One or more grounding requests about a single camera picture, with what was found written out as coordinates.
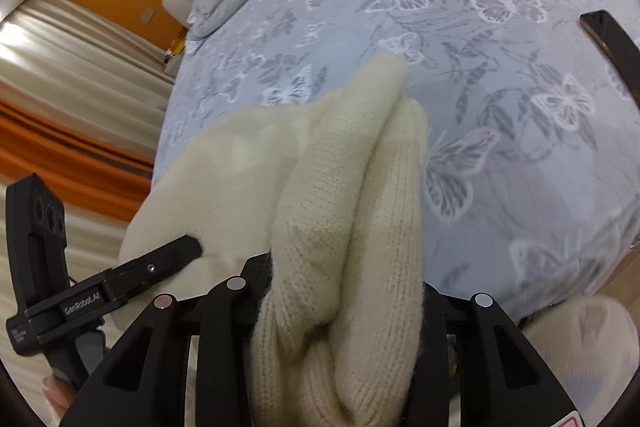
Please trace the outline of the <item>person's left hand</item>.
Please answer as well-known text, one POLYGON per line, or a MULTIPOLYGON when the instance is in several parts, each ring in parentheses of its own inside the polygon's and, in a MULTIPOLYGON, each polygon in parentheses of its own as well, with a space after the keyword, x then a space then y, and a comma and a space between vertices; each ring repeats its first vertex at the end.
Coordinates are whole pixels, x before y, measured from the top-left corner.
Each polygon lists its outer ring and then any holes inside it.
POLYGON ((41 390, 44 399, 48 401, 57 417, 62 417, 66 413, 76 397, 76 391, 72 386, 53 375, 43 378, 41 390))

